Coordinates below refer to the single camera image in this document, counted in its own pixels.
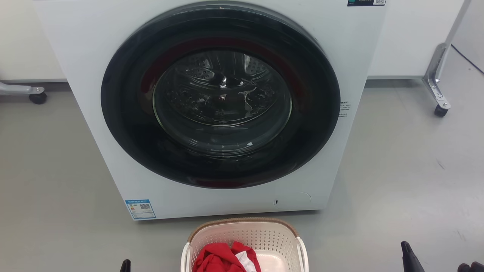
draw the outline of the red cloth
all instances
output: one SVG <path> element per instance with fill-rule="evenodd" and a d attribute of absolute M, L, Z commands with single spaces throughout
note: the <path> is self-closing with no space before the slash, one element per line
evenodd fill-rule
<path fill-rule="evenodd" d="M 193 265 L 193 272 L 246 272 L 236 254 L 247 251 L 247 257 L 260 271 L 255 251 L 239 242 L 234 242 L 232 249 L 226 243 L 211 243 L 202 248 Z"/>

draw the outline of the white plastic basket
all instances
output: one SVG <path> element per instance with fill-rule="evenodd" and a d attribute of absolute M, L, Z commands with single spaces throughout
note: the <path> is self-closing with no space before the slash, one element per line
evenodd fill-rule
<path fill-rule="evenodd" d="M 201 249 L 215 242 L 234 241 L 254 249 L 263 272 L 308 272 L 306 247 L 296 230 L 275 218 L 234 218 L 205 223 L 188 238 L 180 271 L 192 272 Z"/>

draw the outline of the metal stand leg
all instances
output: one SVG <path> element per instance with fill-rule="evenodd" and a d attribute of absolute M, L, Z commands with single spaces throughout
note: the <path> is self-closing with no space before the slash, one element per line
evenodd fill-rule
<path fill-rule="evenodd" d="M 43 104 L 47 100 L 43 87 L 7 85 L 0 82 L 0 95 L 8 94 L 28 94 L 29 99 L 35 104 Z"/>
<path fill-rule="evenodd" d="M 434 114 L 439 117 L 444 117 L 447 111 L 451 108 L 451 104 L 447 101 L 447 99 L 445 99 L 444 95 L 437 86 L 437 82 L 440 81 L 437 79 L 437 70 L 441 65 L 442 57 L 444 56 L 446 49 L 447 46 L 445 43 L 437 46 L 434 55 L 432 56 L 432 60 L 427 68 L 427 72 L 423 77 L 423 83 L 427 86 L 430 93 L 434 96 L 435 101 L 438 103 Z"/>

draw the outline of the washing machine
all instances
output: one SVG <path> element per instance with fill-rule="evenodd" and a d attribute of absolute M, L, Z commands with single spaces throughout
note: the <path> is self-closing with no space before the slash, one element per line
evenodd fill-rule
<path fill-rule="evenodd" d="M 149 220 L 325 208 L 385 16 L 370 2 L 34 5 L 120 205 Z"/>

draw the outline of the black round door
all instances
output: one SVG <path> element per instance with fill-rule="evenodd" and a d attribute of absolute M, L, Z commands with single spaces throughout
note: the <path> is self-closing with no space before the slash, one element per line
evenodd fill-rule
<path fill-rule="evenodd" d="M 146 168 L 193 186 L 241 188 L 317 154 L 340 94 L 301 27 L 260 7 L 210 2 L 131 35 L 106 69 L 101 103 L 114 138 Z"/>

